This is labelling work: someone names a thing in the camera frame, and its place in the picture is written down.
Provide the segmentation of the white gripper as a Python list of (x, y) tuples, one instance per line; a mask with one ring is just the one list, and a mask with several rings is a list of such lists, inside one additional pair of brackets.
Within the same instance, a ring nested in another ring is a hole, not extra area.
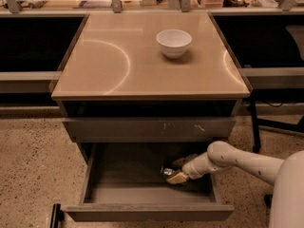
[(207, 153), (179, 158), (173, 161), (172, 165), (182, 170), (182, 172), (175, 172), (166, 178), (166, 181), (172, 185), (186, 183), (189, 179), (199, 179), (208, 174), (213, 167)]

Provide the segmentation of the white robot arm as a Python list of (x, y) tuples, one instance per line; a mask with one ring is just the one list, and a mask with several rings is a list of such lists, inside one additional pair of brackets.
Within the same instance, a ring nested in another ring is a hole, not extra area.
[(204, 153), (175, 160), (173, 165), (177, 170), (166, 177), (170, 184), (237, 167), (274, 187), (269, 228), (304, 228), (304, 151), (282, 160), (216, 141)]

